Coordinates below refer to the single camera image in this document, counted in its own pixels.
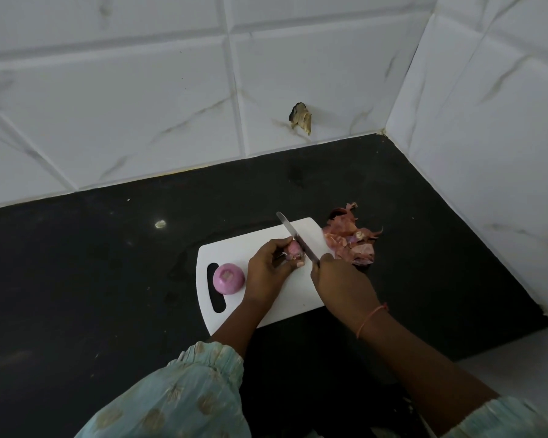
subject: orange thread bracelet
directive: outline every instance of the orange thread bracelet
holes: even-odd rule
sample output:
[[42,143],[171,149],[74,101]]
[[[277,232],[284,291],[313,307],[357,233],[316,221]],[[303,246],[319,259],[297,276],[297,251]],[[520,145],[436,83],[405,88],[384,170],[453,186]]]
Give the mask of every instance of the orange thread bracelet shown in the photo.
[[387,308],[387,302],[385,302],[385,303],[382,304],[381,306],[378,306],[378,307],[376,307],[375,309],[373,309],[373,310],[371,311],[371,313],[370,313],[368,316],[365,317],[364,322],[361,323],[361,326],[360,326],[359,329],[357,330],[357,334],[355,335],[355,337],[356,337],[357,339],[359,339],[359,334],[361,333],[361,329],[364,328],[364,326],[365,326],[365,324],[368,322],[368,320],[369,320],[372,316],[374,316],[375,313],[376,313],[378,310],[380,310],[380,309],[386,309],[388,312],[390,311],[390,310]]

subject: left hand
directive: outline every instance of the left hand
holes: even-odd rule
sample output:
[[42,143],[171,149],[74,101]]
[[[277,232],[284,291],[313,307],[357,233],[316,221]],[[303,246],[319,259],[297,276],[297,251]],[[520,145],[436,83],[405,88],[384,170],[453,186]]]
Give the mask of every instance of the left hand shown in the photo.
[[265,312],[270,310],[288,276],[293,270],[304,266],[304,261],[297,259],[275,267],[274,254],[291,241],[291,236],[271,239],[251,257],[248,263],[244,301],[257,303]]

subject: light blue sleeve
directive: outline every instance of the light blue sleeve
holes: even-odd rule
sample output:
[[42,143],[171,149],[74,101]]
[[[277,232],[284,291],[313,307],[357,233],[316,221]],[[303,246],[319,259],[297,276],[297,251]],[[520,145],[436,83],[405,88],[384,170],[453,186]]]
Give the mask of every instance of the light blue sleeve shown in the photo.
[[512,397],[493,399],[443,438],[548,438],[548,415]]
[[249,437],[243,373],[230,346],[198,342],[97,412],[76,438]]

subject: white cutting board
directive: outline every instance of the white cutting board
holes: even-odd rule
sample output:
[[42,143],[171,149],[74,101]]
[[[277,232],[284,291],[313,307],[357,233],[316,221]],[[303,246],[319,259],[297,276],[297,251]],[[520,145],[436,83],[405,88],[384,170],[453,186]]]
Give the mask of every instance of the white cutting board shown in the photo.
[[[327,247],[321,228],[312,218],[303,218],[302,220],[292,221],[292,226],[304,239],[304,242],[320,258],[325,253],[332,251]],[[225,263],[234,263],[248,275],[248,261],[258,249],[272,238],[286,238],[290,234],[281,224],[261,231],[251,232],[245,235],[239,235],[234,238],[228,238],[211,244],[205,244],[199,248],[197,255],[197,299],[203,320],[207,326],[210,335],[219,329],[221,324],[227,319],[234,309],[240,304],[245,293],[245,286],[233,295],[224,295],[226,309],[218,314],[213,310],[211,299],[209,297],[209,287],[207,285],[207,266],[211,263],[222,265]],[[307,312],[324,304],[318,296],[310,273],[313,264],[308,258],[305,258],[305,264],[300,269],[290,274],[290,277],[282,286],[280,295],[272,305],[270,311],[263,318],[258,327],[280,321]]]

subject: knife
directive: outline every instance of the knife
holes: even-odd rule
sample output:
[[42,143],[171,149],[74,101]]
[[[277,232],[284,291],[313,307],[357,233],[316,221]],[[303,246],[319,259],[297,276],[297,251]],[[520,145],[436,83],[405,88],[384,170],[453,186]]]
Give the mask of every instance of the knife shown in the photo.
[[313,250],[307,246],[307,243],[304,242],[304,240],[296,231],[296,229],[292,226],[292,224],[290,224],[290,221],[288,221],[288,218],[286,218],[282,214],[282,212],[276,212],[276,216],[284,225],[286,230],[290,232],[290,234],[292,235],[292,238],[296,240],[296,242],[300,245],[302,250],[304,250],[304,252],[307,254],[308,259],[310,259],[314,264],[318,266],[319,265],[318,257],[314,254]]

